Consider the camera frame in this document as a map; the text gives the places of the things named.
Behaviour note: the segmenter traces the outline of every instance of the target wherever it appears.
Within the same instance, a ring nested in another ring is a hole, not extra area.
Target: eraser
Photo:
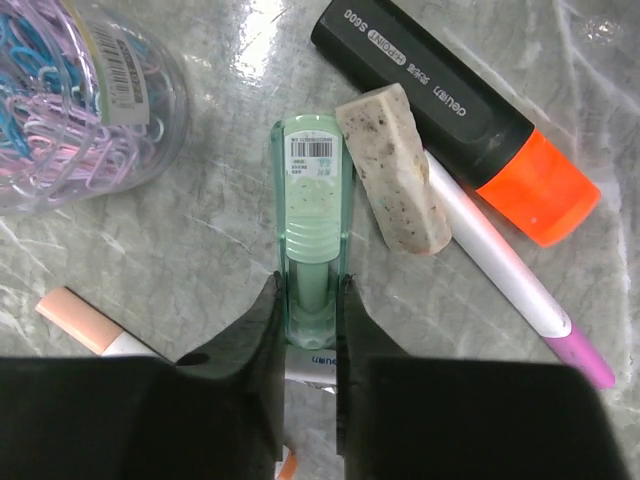
[[[373,90],[336,109],[336,119],[392,250],[434,254],[451,240],[429,184],[420,135],[400,84]]]

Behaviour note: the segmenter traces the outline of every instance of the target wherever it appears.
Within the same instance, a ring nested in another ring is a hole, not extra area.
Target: clear plastic container
[[[101,6],[0,3],[0,214],[139,185],[177,156],[184,81],[152,35]]]

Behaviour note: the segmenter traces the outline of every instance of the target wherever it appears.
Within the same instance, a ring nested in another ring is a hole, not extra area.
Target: orange cap
[[[282,462],[276,465],[276,480],[293,480],[298,468],[298,459],[286,445],[283,445],[282,450]]]
[[[600,190],[538,130],[478,193],[541,247],[573,232],[600,199]]]

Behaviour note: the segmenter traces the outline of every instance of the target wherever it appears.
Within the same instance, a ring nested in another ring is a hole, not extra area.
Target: label sticker
[[[93,7],[78,8],[64,0],[87,44],[100,88],[103,125],[148,125],[149,94],[136,50],[124,33]]]
[[[333,178],[338,175],[338,137],[320,130],[303,130],[284,139],[284,163],[294,178]]]

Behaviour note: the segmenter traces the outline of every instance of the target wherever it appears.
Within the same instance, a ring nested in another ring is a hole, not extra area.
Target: table surface
[[[192,131],[178,160],[133,191],[0,219],[0,355],[87,355],[34,311],[67,285],[170,359],[229,325],[276,269],[270,127],[330,113],[358,92],[309,34],[328,1],[111,0],[183,67]],[[594,213],[540,249],[491,214],[508,241],[614,367],[602,395],[640,475],[640,4],[633,0],[397,0],[492,84],[602,190]],[[436,357],[555,361],[452,242],[391,253],[362,186],[350,270],[372,317]],[[286,435],[300,479],[342,478],[335,398],[288,385]]]

